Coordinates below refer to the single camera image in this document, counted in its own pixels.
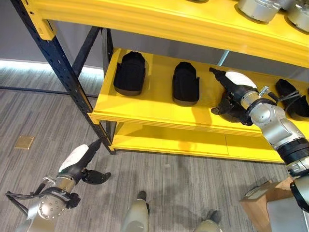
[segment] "brass floor plate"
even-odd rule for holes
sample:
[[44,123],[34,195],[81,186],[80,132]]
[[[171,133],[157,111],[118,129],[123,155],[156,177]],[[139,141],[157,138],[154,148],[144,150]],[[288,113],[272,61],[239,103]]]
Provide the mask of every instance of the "brass floor plate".
[[20,136],[14,148],[29,150],[33,143],[33,140],[34,140],[34,137],[31,137],[31,136]]

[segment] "gray wall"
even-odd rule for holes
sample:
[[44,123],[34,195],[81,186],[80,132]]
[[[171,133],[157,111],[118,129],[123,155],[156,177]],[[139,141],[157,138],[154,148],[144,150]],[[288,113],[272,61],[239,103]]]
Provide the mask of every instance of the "gray wall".
[[[0,9],[0,59],[45,61],[11,2],[0,0]],[[64,22],[56,22],[56,24],[58,28],[57,37],[72,63],[90,30],[90,26]],[[216,64],[223,53],[223,50],[216,48],[118,30],[112,30],[112,38],[115,47],[211,64]],[[99,34],[85,65],[102,67],[101,53],[101,35]],[[309,82],[309,70],[306,68],[240,53],[230,52],[224,66]]]

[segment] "black slipper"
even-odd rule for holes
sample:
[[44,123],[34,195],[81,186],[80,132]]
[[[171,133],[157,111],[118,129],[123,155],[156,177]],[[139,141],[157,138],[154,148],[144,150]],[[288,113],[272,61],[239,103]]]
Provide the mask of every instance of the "black slipper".
[[282,103],[291,118],[298,121],[309,120],[309,105],[305,95],[301,96],[293,85],[283,79],[276,83],[276,90],[282,99],[287,98]]
[[114,87],[118,93],[136,96],[141,93],[145,79],[145,59],[139,52],[129,52],[118,63]]
[[199,78],[192,64],[180,62],[173,76],[173,100],[181,106],[191,106],[199,100]]

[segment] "cardboard box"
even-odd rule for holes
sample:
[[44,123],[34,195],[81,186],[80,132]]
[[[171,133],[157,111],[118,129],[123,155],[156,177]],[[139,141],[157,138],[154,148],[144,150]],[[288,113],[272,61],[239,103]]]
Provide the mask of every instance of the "cardboard box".
[[260,187],[248,192],[240,200],[240,204],[259,232],[271,232],[266,203],[293,197],[290,190],[290,183],[292,181],[290,177],[281,182],[273,183],[272,181],[267,181]]

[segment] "robotic arm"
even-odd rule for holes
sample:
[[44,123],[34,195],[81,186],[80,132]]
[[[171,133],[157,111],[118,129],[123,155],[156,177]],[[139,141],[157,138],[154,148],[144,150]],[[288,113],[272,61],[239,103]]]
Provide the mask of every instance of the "robotic arm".
[[[21,224],[16,232],[53,232],[56,220],[63,211],[78,205],[78,194],[71,193],[80,180],[88,184],[102,184],[109,179],[111,173],[102,174],[98,171],[87,170],[86,166],[100,148],[101,140],[91,145],[81,145],[75,148],[62,163],[55,179],[45,177],[38,189],[29,195],[7,192],[6,196],[27,216],[27,220]],[[41,192],[47,183],[51,187]],[[37,198],[29,210],[18,200]]]
[[[294,178],[290,184],[297,204],[309,212],[309,142],[291,122],[282,108],[276,105],[278,97],[267,87],[258,92],[257,86],[247,76],[233,71],[210,68],[223,85],[231,104],[243,108],[241,116],[245,125],[257,125],[268,143],[279,153],[289,174]],[[276,102],[263,98],[267,93]]]

